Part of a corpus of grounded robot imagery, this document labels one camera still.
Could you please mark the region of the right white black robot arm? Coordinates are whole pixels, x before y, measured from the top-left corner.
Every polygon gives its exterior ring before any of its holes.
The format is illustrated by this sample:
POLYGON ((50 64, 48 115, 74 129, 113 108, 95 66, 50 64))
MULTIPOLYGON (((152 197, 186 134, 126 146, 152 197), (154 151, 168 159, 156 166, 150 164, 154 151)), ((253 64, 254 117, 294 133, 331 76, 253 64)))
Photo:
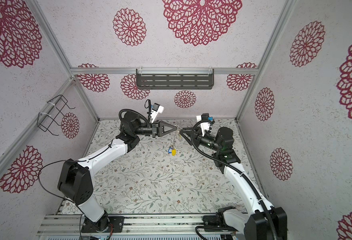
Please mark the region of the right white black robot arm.
POLYGON ((204 239, 206 232, 236 232, 244 240, 286 240, 288 238, 288 217, 281 208, 268 201, 250 180, 240 159, 233 149, 233 131, 219 128, 213 137, 201 128, 183 128, 181 136, 202 156, 212 159, 217 168, 238 191, 246 211, 243 213, 230 206, 221 208, 215 216, 204 216, 203 225, 197 226, 197 235, 204 239))

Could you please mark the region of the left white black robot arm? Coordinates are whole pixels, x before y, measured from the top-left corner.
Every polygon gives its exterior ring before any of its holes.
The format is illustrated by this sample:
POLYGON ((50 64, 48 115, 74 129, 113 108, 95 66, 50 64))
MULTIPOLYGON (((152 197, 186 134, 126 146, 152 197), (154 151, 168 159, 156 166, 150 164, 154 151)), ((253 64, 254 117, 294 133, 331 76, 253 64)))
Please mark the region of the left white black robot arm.
POLYGON ((110 221, 106 210, 97 202, 94 191, 95 175, 115 159, 133 150, 140 136, 163 137, 177 130, 164 121, 151 123, 131 109, 119 112, 120 133, 105 147, 78 161, 67 160, 62 167, 58 190, 84 214, 85 223, 94 232, 106 232, 110 221))

